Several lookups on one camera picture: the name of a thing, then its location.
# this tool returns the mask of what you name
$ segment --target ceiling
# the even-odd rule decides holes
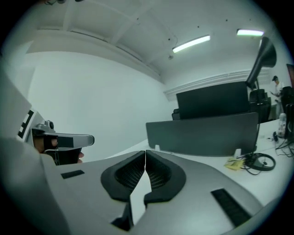
[[[48,7],[39,29],[94,36],[119,47],[158,74],[193,60],[256,53],[260,38],[238,28],[272,30],[267,16],[244,0],[67,0]],[[211,40],[176,54],[172,48],[209,34]]]

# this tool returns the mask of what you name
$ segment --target computer monitor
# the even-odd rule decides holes
[[[231,115],[250,110],[245,82],[204,87],[176,96],[181,119]]]

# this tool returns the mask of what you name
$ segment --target white desk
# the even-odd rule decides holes
[[[283,194],[294,170],[294,159],[288,158],[287,156],[277,156],[275,152],[274,142],[271,142],[267,139],[272,137],[272,133],[274,131],[277,131],[277,127],[278,120],[262,123],[260,125],[256,152],[265,153],[272,156],[276,160],[276,166],[272,171],[261,172],[259,175],[256,176],[249,174],[245,170],[234,171],[224,167],[224,164],[227,161],[228,157],[202,157],[175,153],[172,154],[192,161],[201,162],[218,169],[220,172],[222,172],[223,174],[243,186],[249,192],[251,192],[260,201],[260,203],[265,206],[267,203],[271,202],[277,197],[280,197]],[[152,149],[149,147],[148,141],[145,140],[123,152],[114,155],[114,157],[138,150]],[[253,173],[259,172],[252,169],[250,171]],[[137,223],[137,221],[145,212],[143,198],[144,195],[149,192],[151,192],[151,186],[149,177],[145,172],[131,195],[134,224]]]

